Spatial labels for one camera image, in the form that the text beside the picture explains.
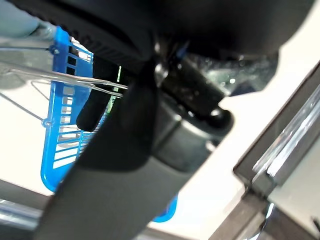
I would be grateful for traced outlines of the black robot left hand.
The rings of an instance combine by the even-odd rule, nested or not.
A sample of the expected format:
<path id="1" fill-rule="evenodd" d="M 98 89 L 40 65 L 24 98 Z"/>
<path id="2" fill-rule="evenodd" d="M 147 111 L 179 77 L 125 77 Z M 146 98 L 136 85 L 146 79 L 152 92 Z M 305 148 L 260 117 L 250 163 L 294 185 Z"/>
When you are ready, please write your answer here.
<path id="1" fill-rule="evenodd" d="M 131 240 L 229 133 L 217 69 L 275 60 L 312 0 L 15 0 L 128 70 L 128 90 L 49 201 L 36 240 Z"/>

